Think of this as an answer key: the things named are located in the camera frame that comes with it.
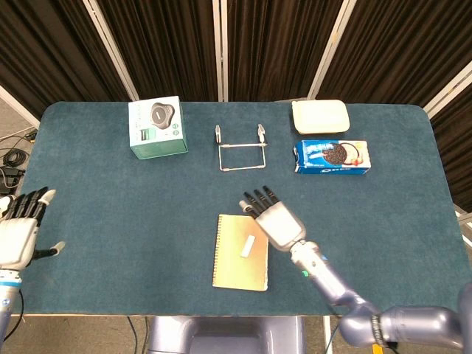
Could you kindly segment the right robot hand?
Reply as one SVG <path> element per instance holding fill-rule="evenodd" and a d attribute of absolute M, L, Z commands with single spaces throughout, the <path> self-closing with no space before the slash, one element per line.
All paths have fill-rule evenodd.
<path fill-rule="evenodd" d="M 250 215 L 267 236 L 270 244 L 279 251 L 290 251 L 306 238 L 306 228 L 274 192 L 263 186 L 263 192 L 244 192 L 240 208 Z"/>

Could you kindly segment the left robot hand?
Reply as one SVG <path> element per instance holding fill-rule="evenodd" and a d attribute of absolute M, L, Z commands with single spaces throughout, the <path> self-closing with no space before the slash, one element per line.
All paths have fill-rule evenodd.
<path fill-rule="evenodd" d="M 36 248 L 46 208 L 56 191 L 43 187 L 29 194 L 1 197 L 1 268 L 24 270 L 33 260 L 58 255 L 66 245 L 60 241 L 49 249 Z"/>

